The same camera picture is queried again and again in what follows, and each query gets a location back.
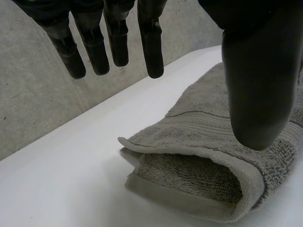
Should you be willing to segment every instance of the gray towel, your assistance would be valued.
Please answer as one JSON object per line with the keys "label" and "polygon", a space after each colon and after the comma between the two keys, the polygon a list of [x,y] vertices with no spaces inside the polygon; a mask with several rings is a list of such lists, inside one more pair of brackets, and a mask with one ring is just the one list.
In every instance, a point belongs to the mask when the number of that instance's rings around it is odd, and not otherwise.
{"label": "gray towel", "polygon": [[158,123],[130,139],[143,153],[125,184],[129,190],[176,211],[234,222],[256,209],[289,176],[303,139],[303,86],[293,115],[268,149],[254,151],[235,138],[223,64],[189,86]]}

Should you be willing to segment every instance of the concrete wall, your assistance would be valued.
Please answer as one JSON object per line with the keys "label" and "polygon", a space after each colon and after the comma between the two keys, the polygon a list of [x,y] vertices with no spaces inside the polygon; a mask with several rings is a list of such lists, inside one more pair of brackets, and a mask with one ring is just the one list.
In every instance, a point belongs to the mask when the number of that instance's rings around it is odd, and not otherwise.
{"label": "concrete wall", "polygon": [[[129,64],[94,74],[71,17],[87,74],[73,80],[45,32],[10,0],[0,0],[0,160],[147,76],[136,7],[127,18]],[[169,0],[160,24],[164,64],[221,43],[222,31],[196,0]]]}

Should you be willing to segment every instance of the black robotic finger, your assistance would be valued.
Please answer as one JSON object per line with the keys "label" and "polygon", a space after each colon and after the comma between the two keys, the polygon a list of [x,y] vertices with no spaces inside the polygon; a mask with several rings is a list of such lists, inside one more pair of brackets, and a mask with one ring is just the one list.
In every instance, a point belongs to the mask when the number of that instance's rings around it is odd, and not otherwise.
{"label": "black robotic finger", "polygon": [[164,73],[161,49],[161,16],[167,0],[138,0],[138,22],[148,75],[159,78]]}
{"label": "black robotic finger", "polygon": [[74,79],[84,77],[86,70],[69,28],[69,1],[13,1],[46,31],[69,74]]}
{"label": "black robotic finger", "polygon": [[71,7],[89,60],[97,75],[104,75],[109,72],[104,38],[99,26],[103,6],[102,0],[75,0]]}
{"label": "black robotic finger", "polygon": [[68,13],[61,19],[35,21],[46,31],[71,77],[83,78],[86,70],[69,28]]}
{"label": "black robotic finger", "polygon": [[271,145],[290,119],[303,51],[303,2],[268,14],[263,23],[223,35],[232,129],[254,150]]}
{"label": "black robotic finger", "polygon": [[126,17],[134,6],[134,0],[105,0],[104,18],[113,60],[116,66],[128,64]]}

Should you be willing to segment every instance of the white table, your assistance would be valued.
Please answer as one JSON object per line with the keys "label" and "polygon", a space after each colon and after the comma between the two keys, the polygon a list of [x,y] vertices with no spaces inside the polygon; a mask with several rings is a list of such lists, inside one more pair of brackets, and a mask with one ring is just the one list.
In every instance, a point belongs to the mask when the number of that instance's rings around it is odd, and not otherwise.
{"label": "white table", "polygon": [[259,210],[237,223],[195,220],[124,188],[134,167],[117,137],[156,123],[216,63],[221,47],[187,54],[0,162],[0,227],[298,227],[302,158]]}

